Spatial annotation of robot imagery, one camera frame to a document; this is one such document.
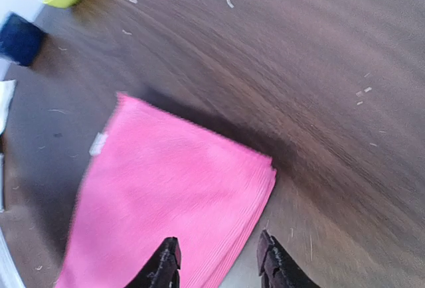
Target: wooden table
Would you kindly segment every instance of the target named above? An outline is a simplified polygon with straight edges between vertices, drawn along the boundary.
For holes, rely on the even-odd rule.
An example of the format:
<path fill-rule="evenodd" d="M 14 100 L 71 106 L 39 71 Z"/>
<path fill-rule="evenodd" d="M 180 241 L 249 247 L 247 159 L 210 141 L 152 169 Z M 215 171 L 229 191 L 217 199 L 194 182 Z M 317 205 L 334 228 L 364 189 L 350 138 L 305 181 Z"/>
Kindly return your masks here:
<path fill-rule="evenodd" d="M 117 91 L 273 156 L 276 187 L 222 287 L 260 286 L 266 225 L 322 287 L 425 287 L 424 0 L 230 1 L 44 8 L 40 56 L 7 75 L 3 136 L 0 226 L 27 287 L 56 279 Z"/>

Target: pink cloth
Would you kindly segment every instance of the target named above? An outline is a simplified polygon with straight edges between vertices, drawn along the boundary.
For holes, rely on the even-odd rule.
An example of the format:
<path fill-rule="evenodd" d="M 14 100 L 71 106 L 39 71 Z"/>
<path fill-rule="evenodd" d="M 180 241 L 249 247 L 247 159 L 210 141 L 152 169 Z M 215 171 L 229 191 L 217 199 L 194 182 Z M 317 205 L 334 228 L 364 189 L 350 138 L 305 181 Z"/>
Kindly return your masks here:
<path fill-rule="evenodd" d="M 56 287 L 125 287 L 169 236 L 181 287 L 218 287 L 273 189 L 271 158 L 121 94 L 105 132 Z"/>

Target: navy blue block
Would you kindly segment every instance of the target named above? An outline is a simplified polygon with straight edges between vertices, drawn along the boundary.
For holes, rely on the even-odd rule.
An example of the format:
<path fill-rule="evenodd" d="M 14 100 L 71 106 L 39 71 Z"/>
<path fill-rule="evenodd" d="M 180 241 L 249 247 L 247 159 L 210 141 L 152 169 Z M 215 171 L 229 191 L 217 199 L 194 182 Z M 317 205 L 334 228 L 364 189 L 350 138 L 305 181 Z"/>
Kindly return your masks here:
<path fill-rule="evenodd" d="M 0 30 L 0 56 L 30 66 L 46 33 L 21 16 L 11 13 Z"/>

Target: pink fabric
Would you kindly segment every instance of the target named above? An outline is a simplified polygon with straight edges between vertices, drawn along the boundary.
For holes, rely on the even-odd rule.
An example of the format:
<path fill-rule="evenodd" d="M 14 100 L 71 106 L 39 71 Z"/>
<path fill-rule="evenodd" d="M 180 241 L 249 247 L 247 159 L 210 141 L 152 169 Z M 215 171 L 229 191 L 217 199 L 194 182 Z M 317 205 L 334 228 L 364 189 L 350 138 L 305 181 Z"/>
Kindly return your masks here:
<path fill-rule="evenodd" d="M 164 238 L 218 287 L 272 191 L 271 158 L 125 95 L 80 187 L 58 288 L 126 286 Z"/>

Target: folded pink towel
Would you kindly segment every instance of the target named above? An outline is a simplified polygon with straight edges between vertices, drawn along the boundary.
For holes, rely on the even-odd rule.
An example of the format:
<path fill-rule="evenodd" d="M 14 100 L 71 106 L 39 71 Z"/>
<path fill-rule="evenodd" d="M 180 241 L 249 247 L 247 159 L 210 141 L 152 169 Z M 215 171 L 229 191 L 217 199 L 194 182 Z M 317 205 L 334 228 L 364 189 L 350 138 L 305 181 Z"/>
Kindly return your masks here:
<path fill-rule="evenodd" d="M 125 95 L 82 181 L 56 287 L 125 287 L 166 237 L 218 287 L 273 189 L 271 158 Z"/>

